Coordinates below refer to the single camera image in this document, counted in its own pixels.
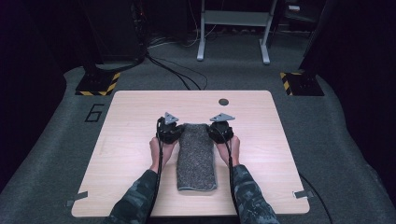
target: metal bracket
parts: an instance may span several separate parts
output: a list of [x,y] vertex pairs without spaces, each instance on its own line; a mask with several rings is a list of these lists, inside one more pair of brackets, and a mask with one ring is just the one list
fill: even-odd
[[309,198],[314,197],[314,193],[312,193],[312,191],[305,191],[305,190],[302,190],[302,191],[298,191],[298,192],[293,192],[293,196],[294,196],[296,199],[300,199],[300,198],[309,199]]
[[171,123],[175,123],[176,121],[178,121],[178,118],[176,118],[175,116],[169,114],[168,112],[165,112],[165,124],[171,124]]
[[78,193],[78,194],[76,194],[76,195],[73,197],[73,200],[66,201],[66,203],[64,204],[64,206],[65,206],[65,207],[71,207],[71,206],[73,206],[73,204],[74,204],[75,201],[80,200],[80,199],[83,199],[83,198],[87,198],[87,197],[88,197],[88,191],[84,191],[84,192]]
[[231,120],[231,119],[235,119],[235,117],[220,113],[219,115],[217,115],[217,116],[213,117],[212,119],[210,119],[210,121],[221,122],[221,121],[226,121],[226,120]]

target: table top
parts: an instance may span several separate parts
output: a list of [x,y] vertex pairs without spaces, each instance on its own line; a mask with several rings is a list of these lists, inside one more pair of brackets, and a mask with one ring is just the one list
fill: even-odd
[[[227,99],[229,104],[219,104]],[[157,119],[168,112],[177,124],[206,123],[220,113],[235,117],[229,124],[241,140],[240,162],[256,180],[265,200],[277,214],[304,214],[306,198],[286,135],[269,91],[117,91],[107,112],[86,174],[75,201],[74,217],[106,217],[114,204],[151,165],[149,141]],[[177,144],[166,164],[154,217],[235,215],[228,168],[215,149],[218,188],[212,191],[177,190]]]

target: gray towel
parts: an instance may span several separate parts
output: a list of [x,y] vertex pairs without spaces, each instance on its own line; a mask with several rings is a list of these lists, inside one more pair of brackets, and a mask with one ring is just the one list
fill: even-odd
[[208,191],[217,187],[213,141],[206,124],[184,124],[178,142],[177,189]]

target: forearm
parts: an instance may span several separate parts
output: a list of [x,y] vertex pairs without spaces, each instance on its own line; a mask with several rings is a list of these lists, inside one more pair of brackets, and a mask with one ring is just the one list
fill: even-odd
[[233,168],[233,187],[241,223],[279,223],[246,166]]
[[145,223],[157,183],[157,174],[147,170],[114,205],[103,223]]

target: black controller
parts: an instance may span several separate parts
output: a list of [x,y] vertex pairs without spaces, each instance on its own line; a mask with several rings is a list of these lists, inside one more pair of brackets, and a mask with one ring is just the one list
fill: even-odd
[[233,128],[227,121],[213,122],[208,128],[209,137],[217,144],[228,142],[233,137]]
[[226,143],[233,137],[233,128],[230,127],[227,122],[227,120],[230,119],[235,118],[223,113],[211,119],[213,123],[208,126],[206,130],[209,137],[217,144]]
[[160,117],[157,120],[157,134],[162,142],[172,144],[181,136],[184,126],[177,126],[176,121],[178,119],[168,113],[165,113],[165,117]]
[[[228,142],[233,137],[233,128],[227,122],[230,119],[234,119],[234,117],[221,113],[211,119],[213,123],[207,126],[209,137],[217,144]],[[184,131],[184,126],[177,126],[176,121],[178,119],[169,113],[165,113],[165,117],[160,117],[157,120],[157,134],[165,144],[174,143]]]

